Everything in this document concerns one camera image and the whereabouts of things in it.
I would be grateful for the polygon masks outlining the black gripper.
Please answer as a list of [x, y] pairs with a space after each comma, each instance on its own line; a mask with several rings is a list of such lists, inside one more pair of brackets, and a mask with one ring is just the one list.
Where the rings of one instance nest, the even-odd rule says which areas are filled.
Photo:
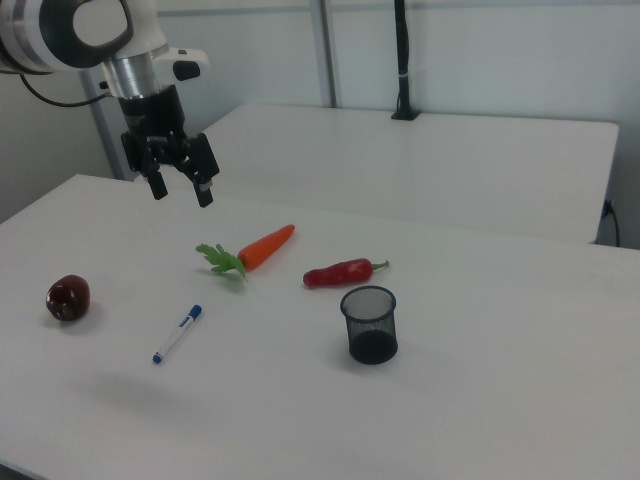
[[209, 206], [212, 179], [220, 168], [204, 133], [187, 138], [177, 88], [171, 85], [149, 96], [118, 102], [128, 127], [121, 142], [129, 168], [147, 181], [154, 199], [167, 195], [160, 163], [180, 162], [178, 169], [191, 181], [199, 206]]

